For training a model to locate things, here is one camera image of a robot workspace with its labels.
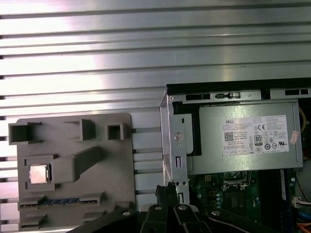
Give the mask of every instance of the power supply label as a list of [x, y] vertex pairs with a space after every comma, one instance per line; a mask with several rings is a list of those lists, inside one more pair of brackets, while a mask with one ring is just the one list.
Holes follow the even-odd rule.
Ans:
[[222, 130], [224, 155], [289, 151], [285, 115], [226, 119]]

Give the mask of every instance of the motherboard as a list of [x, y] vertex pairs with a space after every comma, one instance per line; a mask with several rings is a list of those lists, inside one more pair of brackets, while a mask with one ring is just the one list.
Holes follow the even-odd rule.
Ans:
[[257, 171], [189, 175], [190, 203], [201, 213], [223, 208], [261, 223]]

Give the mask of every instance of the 80 plus logo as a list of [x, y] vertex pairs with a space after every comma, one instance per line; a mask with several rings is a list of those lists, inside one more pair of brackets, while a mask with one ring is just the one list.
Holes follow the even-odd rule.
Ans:
[[262, 146], [262, 136], [255, 135], [254, 136], [255, 146]]

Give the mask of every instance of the black cable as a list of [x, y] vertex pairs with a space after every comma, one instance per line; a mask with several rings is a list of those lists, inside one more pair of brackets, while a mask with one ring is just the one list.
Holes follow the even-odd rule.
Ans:
[[307, 199], [307, 197], [306, 197], [306, 195], [305, 195], [305, 193], [303, 192], [303, 190], [302, 190], [302, 188], [301, 188], [301, 186], [300, 186], [299, 180], [298, 180], [298, 178], [297, 178], [297, 173], [296, 173], [296, 180], [297, 180], [298, 187], [299, 187], [299, 189], [300, 189], [300, 191], [301, 191], [301, 193], [302, 193], [302, 196], [304, 197], [304, 199], [306, 199], [307, 202], [309, 202], [308, 199]]

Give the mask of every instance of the ribbed metal surface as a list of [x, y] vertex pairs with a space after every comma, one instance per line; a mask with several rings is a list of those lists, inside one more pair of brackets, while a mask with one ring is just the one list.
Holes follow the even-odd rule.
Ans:
[[311, 0], [0, 1], [0, 219], [18, 223], [23, 117], [129, 112], [138, 206], [163, 182], [159, 104], [167, 83], [311, 74]]

